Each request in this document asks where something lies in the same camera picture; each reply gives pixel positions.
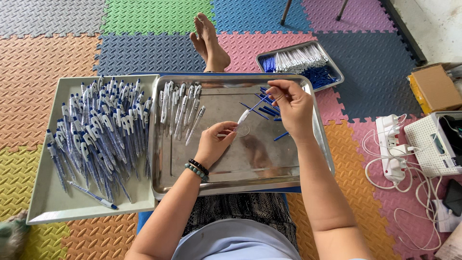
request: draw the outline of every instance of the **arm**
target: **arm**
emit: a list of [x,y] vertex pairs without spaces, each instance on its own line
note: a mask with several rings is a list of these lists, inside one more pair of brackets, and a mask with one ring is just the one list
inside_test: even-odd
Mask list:
[[320,259],[372,259],[353,212],[332,176],[313,134],[313,97],[293,81],[269,81],[282,123],[293,137],[300,185]]
[[[232,131],[236,126],[237,123],[227,121],[203,131],[194,160],[209,169],[236,137],[236,132]],[[125,259],[171,259],[196,202],[200,184],[201,178],[185,169],[146,221]]]

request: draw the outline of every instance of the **chair leg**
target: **chair leg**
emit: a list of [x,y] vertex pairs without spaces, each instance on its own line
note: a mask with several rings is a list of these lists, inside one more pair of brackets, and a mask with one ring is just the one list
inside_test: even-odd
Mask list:
[[347,3],[348,3],[348,0],[343,1],[343,5],[342,5],[342,8],[340,9],[339,15],[337,15],[337,17],[335,18],[336,21],[340,21],[340,19],[342,18],[343,10],[345,10]]
[[284,9],[284,13],[282,14],[282,19],[279,22],[280,25],[284,25],[284,23],[286,23],[286,16],[287,16],[287,13],[289,12],[291,3],[292,3],[292,0],[287,0],[286,8]]

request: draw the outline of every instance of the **patterned pants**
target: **patterned pants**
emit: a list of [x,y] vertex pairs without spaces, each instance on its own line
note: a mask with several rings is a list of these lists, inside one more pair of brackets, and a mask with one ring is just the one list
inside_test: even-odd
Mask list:
[[217,220],[250,219],[281,232],[298,251],[295,223],[281,193],[230,193],[198,197],[183,236]]

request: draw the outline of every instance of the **power strip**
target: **power strip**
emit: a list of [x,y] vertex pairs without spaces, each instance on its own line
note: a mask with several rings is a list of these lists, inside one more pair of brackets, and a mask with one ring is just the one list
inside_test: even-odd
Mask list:
[[[377,137],[380,145],[380,155],[382,157],[392,157],[389,148],[398,146],[399,141],[395,136],[399,133],[400,128],[396,127],[398,117],[389,115],[376,119]],[[404,179],[404,169],[406,165],[395,158],[383,158],[382,168],[385,178],[389,181],[400,182]]]

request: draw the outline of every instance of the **foot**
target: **foot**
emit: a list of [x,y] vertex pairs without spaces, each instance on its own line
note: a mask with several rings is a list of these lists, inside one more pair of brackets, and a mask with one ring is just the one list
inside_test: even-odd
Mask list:
[[199,25],[196,29],[199,28],[198,33],[201,31],[199,38],[203,39],[207,49],[208,60],[205,71],[224,72],[225,68],[230,65],[231,58],[218,43],[215,26],[212,22],[201,12],[197,14],[197,17],[203,26]]
[[196,49],[196,51],[201,55],[201,57],[204,59],[205,63],[207,64],[207,61],[208,61],[207,47],[205,46],[204,39],[201,37],[204,25],[202,24],[201,21],[199,21],[199,18],[194,17],[194,26],[196,27],[197,36],[195,33],[192,32],[189,35],[189,38],[191,39],[191,42],[193,42],[194,49]]

